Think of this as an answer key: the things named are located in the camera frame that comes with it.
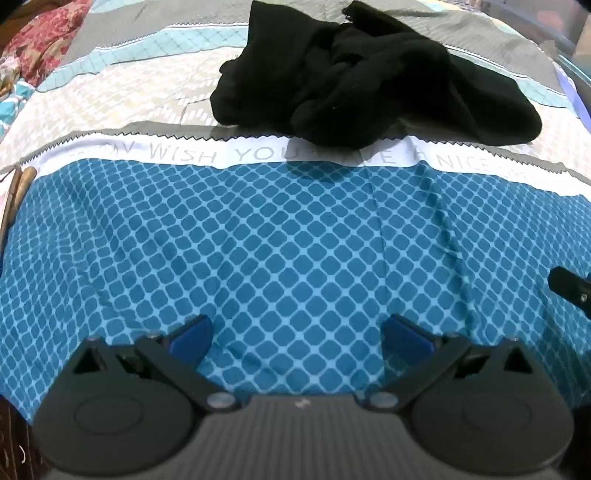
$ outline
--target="red floral fabric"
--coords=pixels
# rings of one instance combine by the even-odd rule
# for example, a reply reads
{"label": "red floral fabric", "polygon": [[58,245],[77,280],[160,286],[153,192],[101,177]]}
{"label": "red floral fabric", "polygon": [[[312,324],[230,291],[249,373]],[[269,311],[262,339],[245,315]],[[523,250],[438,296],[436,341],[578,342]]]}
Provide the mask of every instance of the red floral fabric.
{"label": "red floral fabric", "polygon": [[74,0],[35,17],[11,40],[3,56],[18,57],[22,78],[39,86],[60,64],[92,2]]}

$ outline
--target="light blue stripe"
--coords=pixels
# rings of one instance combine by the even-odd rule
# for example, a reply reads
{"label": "light blue stripe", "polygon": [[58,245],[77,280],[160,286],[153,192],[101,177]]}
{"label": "light blue stripe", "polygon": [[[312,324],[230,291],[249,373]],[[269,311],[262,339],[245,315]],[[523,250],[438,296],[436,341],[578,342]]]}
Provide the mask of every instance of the light blue stripe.
{"label": "light blue stripe", "polygon": [[[246,46],[248,26],[232,27],[167,27],[158,33],[140,38],[118,47],[96,48],[89,55],[78,59],[63,68],[55,70],[43,82],[38,90],[48,92],[66,85],[77,75],[97,74],[105,67],[128,61],[148,60],[182,53],[195,53],[202,50],[214,50],[220,47]],[[566,95],[555,92],[529,78],[517,77],[485,59],[467,52],[450,50],[459,57],[466,58],[489,70],[511,77],[530,100],[542,105],[567,108],[575,115],[574,108]]]}
{"label": "light blue stripe", "polygon": [[127,61],[148,60],[181,53],[214,50],[219,47],[245,47],[248,27],[167,27],[128,44],[95,48],[88,55],[55,70],[39,85],[48,92],[66,85],[75,76],[100,73],[105,67]]}

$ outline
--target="dark fabric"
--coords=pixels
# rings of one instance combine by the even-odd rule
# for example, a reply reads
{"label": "dark fabric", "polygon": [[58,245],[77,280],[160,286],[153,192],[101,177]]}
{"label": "dark fabric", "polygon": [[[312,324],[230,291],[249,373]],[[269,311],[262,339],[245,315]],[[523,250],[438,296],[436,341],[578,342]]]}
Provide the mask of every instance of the dark fabric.
{"label": "dark fabric", "polygon": [[35,448],[31,427],[0,397],[0,480],[40,480],[48,471]]}
{"label": "dark fabric", "polygon": [[540,117],[512,79],[361,2],[343,13],[351,23],[254,1],[244,51],[220,68],[216,120],[325,147],[362,148],[409,117],[486,145],[539,135]]}

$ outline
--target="screw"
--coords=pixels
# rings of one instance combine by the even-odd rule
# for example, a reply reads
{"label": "screw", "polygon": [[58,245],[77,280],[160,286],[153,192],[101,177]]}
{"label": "screw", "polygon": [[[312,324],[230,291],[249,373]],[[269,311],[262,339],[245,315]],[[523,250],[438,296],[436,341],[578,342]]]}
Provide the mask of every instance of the screw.
{"label": "screw", "polygon": [[388,392],[377,392],[369,398],[369,403],[375,408],[394,408],[398,402],[398,397]]}
{"label": "screw", "polygon": [[227,392],[212,393],[207,397],[207,405],[216,410],[233,407],[236,403],[236,397]]}

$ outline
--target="ribbed black surface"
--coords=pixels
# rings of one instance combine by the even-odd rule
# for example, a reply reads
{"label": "ribbed black surface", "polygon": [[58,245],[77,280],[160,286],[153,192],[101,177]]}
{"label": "ribbed black surface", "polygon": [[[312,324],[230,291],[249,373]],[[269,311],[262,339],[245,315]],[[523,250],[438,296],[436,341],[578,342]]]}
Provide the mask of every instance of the ribbed black surface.
{"label": "ribbed black surface", "polygon": [[[47,480],[72,480],[51,472]],[[424,453],[393,415],[370,413],[349,395],[254,397],[211,416],[175,458],[134,480],[485,480]],[[518,477],[559,480],[547,470]]]}

